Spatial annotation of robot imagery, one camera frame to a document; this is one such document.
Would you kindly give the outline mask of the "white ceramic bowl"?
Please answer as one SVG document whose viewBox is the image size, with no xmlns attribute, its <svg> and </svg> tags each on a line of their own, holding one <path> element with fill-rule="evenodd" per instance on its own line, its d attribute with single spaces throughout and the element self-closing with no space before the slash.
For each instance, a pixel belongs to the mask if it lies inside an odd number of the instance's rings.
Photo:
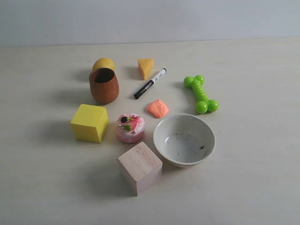
<svg viewBox="0 0 300 225">
<path fill-rule="evenodd" d="M 169 163 L 188 168 L 204 162 L 213 154 L 216 136 L 204 120 L 179 113 L 165 117 L 156 125 L 153 142 Z"/>
</svg>

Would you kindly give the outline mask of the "green bone dog toy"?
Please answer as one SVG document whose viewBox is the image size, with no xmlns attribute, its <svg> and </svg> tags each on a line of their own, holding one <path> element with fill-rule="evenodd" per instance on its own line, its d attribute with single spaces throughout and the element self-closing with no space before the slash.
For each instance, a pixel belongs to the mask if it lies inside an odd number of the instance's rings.
<svg viewBox="0 0 300 225">
<path fill-rule="evenodd" d="M 205 79 L 202 75 L 195 77 L 187 76 L 184 79 L 184 86 L 190 88 L 197 100 L 195 110 L 198 114 L 212 113 L 218 110 L 218 101 L 209 99 L 206 91 L 204 90 Z"/>
</svg>

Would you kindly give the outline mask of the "pink toy cake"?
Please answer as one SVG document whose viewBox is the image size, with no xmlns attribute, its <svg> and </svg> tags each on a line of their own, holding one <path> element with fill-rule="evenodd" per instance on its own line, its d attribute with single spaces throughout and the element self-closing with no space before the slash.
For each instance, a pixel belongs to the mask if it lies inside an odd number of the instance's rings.
<svg viewBox="0 0 300 225">
<path fill-rule="evenodd" d="M 135 143 L 145 135 L 145 121 L 138 114 L 125 113 L 117 119 L 115 129 L 120 141 Z"/>
</svg>

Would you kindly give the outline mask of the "light wooden cube block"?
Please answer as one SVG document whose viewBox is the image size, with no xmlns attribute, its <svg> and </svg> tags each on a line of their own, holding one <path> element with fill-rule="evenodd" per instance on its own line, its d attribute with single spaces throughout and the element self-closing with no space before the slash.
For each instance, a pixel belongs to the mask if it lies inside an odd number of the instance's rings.
<svg viewBox="0 0 300 225">
<path fill-rule="evenodd" d="M 118 157 L 121 175 L 138 196 L 162 177 L 163 163 L 140 142 Z"/>
</svg>

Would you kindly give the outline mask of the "yellow lemon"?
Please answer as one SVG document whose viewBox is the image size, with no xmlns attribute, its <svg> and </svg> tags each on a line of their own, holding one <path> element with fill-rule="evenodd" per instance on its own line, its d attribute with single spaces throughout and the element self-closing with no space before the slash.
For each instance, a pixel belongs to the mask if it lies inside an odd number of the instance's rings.
<svg viewBox="0 0 300 225">
<path fill-rule="evenodd" d="M 115 70 L 115 63 L 110 58 L 100 58 L 94 63 L 92 71 L 95 71 L 99 68 L 109 68 L 111 70 Z"/>
</svg>

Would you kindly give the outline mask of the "yellow cheese wedge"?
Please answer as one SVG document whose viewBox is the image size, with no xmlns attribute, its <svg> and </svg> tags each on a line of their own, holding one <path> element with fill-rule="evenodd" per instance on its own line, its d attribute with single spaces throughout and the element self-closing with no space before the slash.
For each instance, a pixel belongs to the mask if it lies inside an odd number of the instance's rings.
<svg viewBox="0 0 300 225">
<path fill-rule="evenodd" d="M 137 61 L 143 80 L 147 80 L 154 69 L 154 59 L 138 59 Z"/>
</svg>

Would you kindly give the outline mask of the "brown wooden cup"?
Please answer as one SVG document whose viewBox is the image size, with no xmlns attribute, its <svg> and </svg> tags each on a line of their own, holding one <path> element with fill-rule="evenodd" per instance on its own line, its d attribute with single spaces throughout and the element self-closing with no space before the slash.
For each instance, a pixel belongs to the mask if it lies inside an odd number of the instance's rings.
<svg viewBox="0 0 300 225">
<path fill-rule="evenodd" d="M 98 68 L 90 73 L 90 91 L 93 98 L 100 104 L 106 105 L 118 97 L 119 83 L 115 72 L 110 68 Z"/>
</svg>

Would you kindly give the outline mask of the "orange soft clay lump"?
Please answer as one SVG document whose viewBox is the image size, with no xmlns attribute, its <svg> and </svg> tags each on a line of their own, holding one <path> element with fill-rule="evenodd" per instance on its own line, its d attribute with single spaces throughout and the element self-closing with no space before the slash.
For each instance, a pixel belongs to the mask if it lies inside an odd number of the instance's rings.
<svg viewBox="0 0 300 225">
<path fill-rule="evenodd" d="M 147 110 L 156 118 L 162 118 L 169 112 L 169 108 L 161 99 L 155 100 L 150 105 L 148 105 Z"/>
</svg>

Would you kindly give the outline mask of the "black white marker pen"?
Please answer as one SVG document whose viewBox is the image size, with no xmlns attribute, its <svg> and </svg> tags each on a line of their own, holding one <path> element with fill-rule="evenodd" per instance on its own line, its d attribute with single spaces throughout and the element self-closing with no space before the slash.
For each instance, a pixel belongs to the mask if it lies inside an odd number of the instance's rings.
<svg viewBox="0 0 300 225">
<path fill-rule="evenodd" d="M 142 86 L 135 94 L 134 98 L 139 99 L 154 83 L 159 80 L 167 70 L 165 68 L 158 71 L 144 86 Z"/>
</svg>

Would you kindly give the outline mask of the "yellow cube block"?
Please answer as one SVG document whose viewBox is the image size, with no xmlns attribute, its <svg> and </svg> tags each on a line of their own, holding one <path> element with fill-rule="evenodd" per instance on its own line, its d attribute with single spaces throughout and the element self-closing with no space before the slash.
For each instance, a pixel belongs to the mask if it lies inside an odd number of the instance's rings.
<svg viewBox="0 0 300 225">
<path fill-rule="evenodd" d="M 81 104 L 70 124 L 77 140 L 101 143 L 110 124 L 107 108 Z"/>
</svg>

